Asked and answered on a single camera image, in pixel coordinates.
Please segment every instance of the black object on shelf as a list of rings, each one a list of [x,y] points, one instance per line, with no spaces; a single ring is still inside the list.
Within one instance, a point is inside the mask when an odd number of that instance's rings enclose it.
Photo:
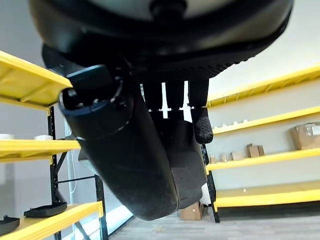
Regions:
[[[59,202],[51,205],[39,206],[37,208],[30,208],[30,210],[24,212],[24,215],[30,218],[48,218],[61,214],[66,209],[67,203]]]
[[[0,220],[0,236],[11,233],[20,225],[20,218],[9,217],[5,215],[3,220]]]

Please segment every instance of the cardboard box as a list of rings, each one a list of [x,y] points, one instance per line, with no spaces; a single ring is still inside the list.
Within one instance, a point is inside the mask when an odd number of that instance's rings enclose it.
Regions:
[[[211,155],[210,158],[209,158],[209,163],[210,164],[215,164],[217,162],[217,159],[215,156]]]
[[[320,148],[320,122],[298,125],[290,132],[297,150]]]
[[[248,158],[256,158],[265,155],[265,150],[262,145],[253,145],[252,143],[246,146]]]
[[[233,152],[231,152],[231,159],[234,161],[242,160],[242,159],[244,159],[244,155],[240,151],[233,151]]]
[[[198,201],[180,210],[180,219],[184,221],[200,221],[204,213],[204,206]]]
[[[224,162],[224,163],[228,162],[227,154],[221,153],[221,160],[222,160],[222,162]]]
[[[257,147],[258,147],[259,156],[264,156],[265,155],[264,146],[259,145]]]
[[[246,146],[246,151],[248,158],[256,158],[260,156],[258,146],[252,145],[252,143]]]

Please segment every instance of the yellow shelf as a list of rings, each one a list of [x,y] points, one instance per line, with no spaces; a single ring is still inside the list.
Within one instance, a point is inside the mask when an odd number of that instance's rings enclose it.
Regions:
[[[217,208],[320,201],[320,181],[217,190]]]
[[[320,64],[271,80],[266,80],[259,83],[250,84],[245,87],[240,87],[232,91],[210,95],[208,97],[206,106],[210,108],[218,105],[223,105],[240,99],[312,81],[317,79],[318,77],[320,77]]]
[[[310,107],[298,111],[292,111],[292,112],[287,112],[275,116],[269,116],[257,120],[252,120],[248,122],[243,122],[243,123],[238,123],[234,125],[229,125],[229,126],[223,126],[223,127],[218,127],[212,129],[213,134],[223,134],[231,131],[236,131],[240,129],[247,129],[247,128],[252,128],[255,126],[260,126],[260,125],[265,125],[265,124],[270,124],[270,123],[275,123],[275,122],[280,122],[288,119],[294,119],[298,117],[303,117],[306,115],[311,115],[311,114],[316,114],[320,113],[320,106],[315,106],[315,107]]]
[[[0,236],[0,240],[42,240],[92,214],[104,215],[102,202],[69,205],[61,214],[48,218],[23,217],[13,232]]]
[[[0,102],[46,110],[69,87],[68,79],[0,51]]]
[[[76,140],[0,140],[0,163],[49,159],[80,149]]]
[[[298,151],[289,151],[273,155],[264,155],[258,157],[248,157],[243,160],[235,160],[228,162],[217,162],[213,164],[208,164],[205,168],[206,171],[214,171],[219,169],[232,169],[245,166],[252,166],[258,164],[267,164],[281,161],[289,161],[295,159],[309,158],[320,156],[320,148],[298,150]]]

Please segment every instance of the metal frame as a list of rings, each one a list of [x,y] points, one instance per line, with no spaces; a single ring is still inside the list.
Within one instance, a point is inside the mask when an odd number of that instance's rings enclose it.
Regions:
[[[208,157],[208,152],[205,144],[201,145],[201,152],[203,156],[203,161],[205,165],[209,164],[209,157]],[[211,207],[213,211],[213,216],[214,216],[214,221],[216,223],[220,223],[220,217],[218,214],[218,209],[215,207],[215,202],[217,198],[217,191],[216,191],[216,186],[214,182],[214,177],[212,175],[211,171],[207,171],[208,175],[207,177],[207,185],[208,185],[208,190],[209,190],[209,195],[210,195],[210,201],[211,201]]]
[[[48,117],[48,134],[53,137],[53,140],[56,139],[56,128],[55,128],[55,111],[54,107],[49,108]],[[103,205],[103,217],[99,218],[100,223],[100,239],[108,240],[108,229],[107,229],[107,221],[106,221],[106,202],[105,202],[105,194],[104,194],[104,185],[99,176],[86,176],[75,179],[58,181],[58,173],[66,158],[67,152],[62,153],[59,161],[57,162],[57,155],[52,156],[52,164],[50,165],[50,182],[51,182],[51,201],[54,203],[65,202],[65,199],[59,192],[59,184],[68,183],[79,180],[93,179],[95,180],[95,191],[96,191],[96,200],[102,201]],[[82,233],[85,240],[90,240],[90,237],[86,234],[80,222],[76,222],[75,226]],[[54,234],[54,240],[62,240],[61,231]]]

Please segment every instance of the white container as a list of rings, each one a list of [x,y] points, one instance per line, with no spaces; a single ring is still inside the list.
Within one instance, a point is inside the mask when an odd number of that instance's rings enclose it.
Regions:
[[[15,136],[12,134],[3,133],[0,134],[0,140],[13,140],[15,139]]]
[[[53,139],[54,137],[50,135],[39,135],[34,137],[34,140],[40,140],[40,141],[50,141]]]

